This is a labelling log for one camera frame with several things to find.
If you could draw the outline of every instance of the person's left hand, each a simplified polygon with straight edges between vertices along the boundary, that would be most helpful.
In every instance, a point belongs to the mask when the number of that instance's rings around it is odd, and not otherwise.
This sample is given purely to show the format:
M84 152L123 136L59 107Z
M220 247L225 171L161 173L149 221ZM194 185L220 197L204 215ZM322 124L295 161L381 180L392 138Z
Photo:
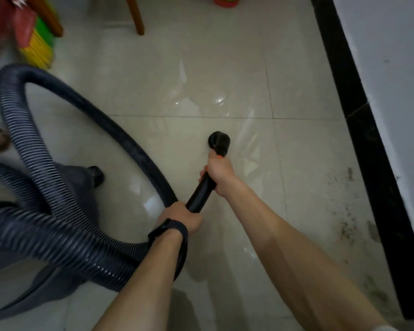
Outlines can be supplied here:
M185 207L185 203L181 201L175 202L170 207L164 209L164 211L158 217L155 228L159 227L167 218L179 221L184 224L189 235L197 232L203 222L203 217L201 214L191 213Z

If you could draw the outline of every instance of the person's right hand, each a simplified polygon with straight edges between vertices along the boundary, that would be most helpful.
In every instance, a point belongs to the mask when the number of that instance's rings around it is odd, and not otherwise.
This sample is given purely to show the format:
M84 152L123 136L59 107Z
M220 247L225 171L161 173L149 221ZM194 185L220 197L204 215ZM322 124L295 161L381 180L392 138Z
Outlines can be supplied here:
M201 177L198 181L201 181L205 172L208 172L213 181L216 182L215 191L217 194L224 197L226 193L226 184L235 177L230 159L218 156L214 150L211 150L208 154L208 163L199 173Z

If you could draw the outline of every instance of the red base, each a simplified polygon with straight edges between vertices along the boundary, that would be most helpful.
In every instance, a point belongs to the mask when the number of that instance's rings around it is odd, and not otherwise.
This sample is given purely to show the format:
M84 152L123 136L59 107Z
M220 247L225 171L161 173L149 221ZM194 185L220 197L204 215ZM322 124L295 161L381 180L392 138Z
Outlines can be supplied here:
M224 7L224 8L236 7L238 3L239 3L239 0L235 0L235 1L215 0L215 4L221 7Z

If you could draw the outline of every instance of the black baseboard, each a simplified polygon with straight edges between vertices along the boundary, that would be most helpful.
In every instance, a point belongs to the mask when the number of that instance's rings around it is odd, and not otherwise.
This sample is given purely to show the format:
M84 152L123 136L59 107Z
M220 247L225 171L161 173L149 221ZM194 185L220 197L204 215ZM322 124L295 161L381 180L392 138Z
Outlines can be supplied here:
M333 0L311 0L403 316L414 319L414 232Z

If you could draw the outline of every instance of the hand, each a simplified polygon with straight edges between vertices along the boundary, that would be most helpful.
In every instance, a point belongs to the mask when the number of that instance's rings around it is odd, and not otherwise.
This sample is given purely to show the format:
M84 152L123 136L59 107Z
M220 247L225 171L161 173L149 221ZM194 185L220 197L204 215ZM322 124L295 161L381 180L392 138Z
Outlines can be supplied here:
M228 181L235 178L232 163L229 158L218 156L214 150L208 154L208 163L204 169L199 173L201 176L198 181L201 181L205 172L208 172L210 177L216 182L215 191L219 196L225 196L225 188Z
M185 207L184 202L175 202L170 207L164 209L158 217L155 228L159 227L167 218L179 221L184 224L188 230L188 234L197 232L203 222L201 214L191 213Z

